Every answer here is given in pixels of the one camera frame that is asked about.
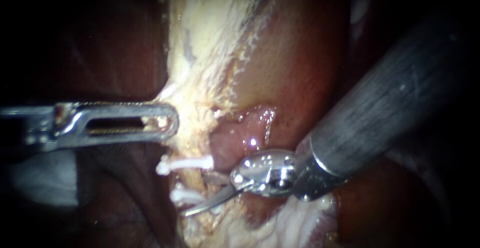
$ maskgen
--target metallic instrument tip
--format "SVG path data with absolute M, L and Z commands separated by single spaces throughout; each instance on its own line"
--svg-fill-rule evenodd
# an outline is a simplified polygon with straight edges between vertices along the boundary
M 198 204 L 192 208 L 180 212 L 180 215 L 183 217 L 192 216 L 200 212 L 207 211 L 213 207 L 216 207 L 224 202 L 235 197 L 237 194 L 241 193 L 242 190 L 237 190 L 233 185 L 227 185 L 219 193 L 213 197 L 207 199 L 205 202 Z

